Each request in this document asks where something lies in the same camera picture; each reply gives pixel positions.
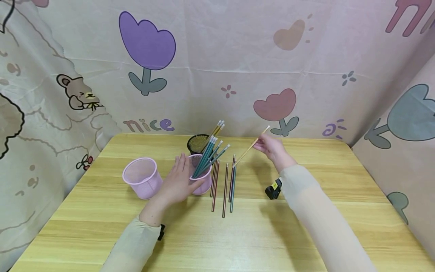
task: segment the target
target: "black mesh pencil holder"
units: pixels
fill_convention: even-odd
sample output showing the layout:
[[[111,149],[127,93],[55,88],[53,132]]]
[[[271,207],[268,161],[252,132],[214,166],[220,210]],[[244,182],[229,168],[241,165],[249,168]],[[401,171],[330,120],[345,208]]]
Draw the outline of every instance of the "black mesh pencil holder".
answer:
[[[207,143],[207,134],[196,134],[187,141],[187,149],[189,149],[191,155],[202,154],[202,148]]]

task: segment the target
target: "left hand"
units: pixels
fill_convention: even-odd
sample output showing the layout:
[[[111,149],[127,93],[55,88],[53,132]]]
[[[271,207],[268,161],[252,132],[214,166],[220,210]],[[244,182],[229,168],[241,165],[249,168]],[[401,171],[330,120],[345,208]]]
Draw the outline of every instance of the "left hand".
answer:
[[[152,227],[161,224],[165,210],[172,204],[184,201],[193,191],[198,189],[205,179],[190,183],[190,159],[184,153],[175,157],[175,164],[164,179],[162,186],[142,209],[139,220]]]
[[[161,198],[168,206],[184,201],[205,182],[201,179],[190,184],[189,168],[188,156],[182,153],[180,157],[175,157],[175,164],[154,197]]]

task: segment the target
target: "wood grain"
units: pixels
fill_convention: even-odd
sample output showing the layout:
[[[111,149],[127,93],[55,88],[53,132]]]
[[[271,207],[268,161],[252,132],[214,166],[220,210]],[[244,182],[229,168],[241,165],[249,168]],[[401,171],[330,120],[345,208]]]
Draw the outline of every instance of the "wood grain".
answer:
[[[125,226],[146,203],[122,181],[133,159],[151,157],[164,178],[190,136],[119,134],[105,147],[11,272],[96,272]],[[253,138],[219,137],[232,162]],[[379,271],[435,271],[435,265],[349,147],[336,140],[283,139],[286,149],[317,178]],[[277,178],[259,152],[238,165],[234,211],[221,216],[225,167],[216,210],[209,194],[192,196],[165,216],[144,271],[326,271],[311,238],[282,196],[267,200]]]

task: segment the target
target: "pink pencil holder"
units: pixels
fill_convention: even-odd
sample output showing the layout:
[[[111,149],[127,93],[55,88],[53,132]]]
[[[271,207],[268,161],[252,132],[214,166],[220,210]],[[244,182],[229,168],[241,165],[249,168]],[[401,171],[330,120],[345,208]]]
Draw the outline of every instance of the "pink pencil holder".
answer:
[[[203,195],[205,194],[211,187],[211,168],[213,167],[212,165],[210,165],[210,167],[208,169],[206,169],[204,172],[201,173],[201,175],[198,178],[192,178],[193,173],[196,170],[196,167],[199,164],[199,161],[201,160],[202,154],[194,154],[194,155],[190,155],[190,169],[189,169],[189,174],[190,174],[190,181],[191,184],[194,183],[197,180],[200,179],[205,179],[205,182],[198,188],[196,189],[193,194],[194,195]]]
[[[152,158],[138,158],[129,163],[122,172],[122,179],[141,199],[153,197],[163,182]]]

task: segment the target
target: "sleeve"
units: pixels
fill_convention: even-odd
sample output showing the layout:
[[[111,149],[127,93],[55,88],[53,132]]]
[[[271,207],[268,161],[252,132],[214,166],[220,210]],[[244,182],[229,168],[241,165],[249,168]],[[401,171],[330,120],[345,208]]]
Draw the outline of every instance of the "sleeve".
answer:
[[[139,217],[125,228],[100,272],[141,272],[160,235],[161,227],[150,227]]]
[[[349,224],[310,172],[295,165],[280,176],[285,200],[310,233],[327,270],[375,272]]]

